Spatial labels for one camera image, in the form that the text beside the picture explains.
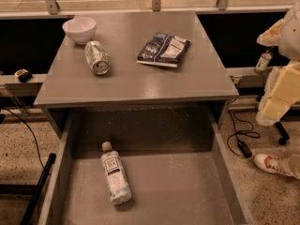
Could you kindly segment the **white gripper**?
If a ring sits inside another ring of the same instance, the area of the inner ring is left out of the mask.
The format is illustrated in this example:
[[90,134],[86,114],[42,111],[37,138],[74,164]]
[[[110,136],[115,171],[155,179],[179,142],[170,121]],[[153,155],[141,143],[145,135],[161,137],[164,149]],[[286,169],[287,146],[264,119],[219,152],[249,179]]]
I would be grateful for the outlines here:
[[[283,19],[275,22],[257,37],[256,42],[266,47],[277,46],[283,22]],[[290,62],[284,68],[274,67],[267,78],[262,99],[262,115],[275,121],[299,102],[300,62]]]

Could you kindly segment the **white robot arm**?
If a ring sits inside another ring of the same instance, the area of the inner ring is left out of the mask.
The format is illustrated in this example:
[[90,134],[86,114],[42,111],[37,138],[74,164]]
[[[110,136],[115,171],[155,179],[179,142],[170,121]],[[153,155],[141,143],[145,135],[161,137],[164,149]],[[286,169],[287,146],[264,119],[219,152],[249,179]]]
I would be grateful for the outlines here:
[[290,60],[283,68],[273,67],[265,83],[256,121],[267,127],[273,126],[300,101],[300,2],[260,34],[256,42],[277,47],[278,53]]

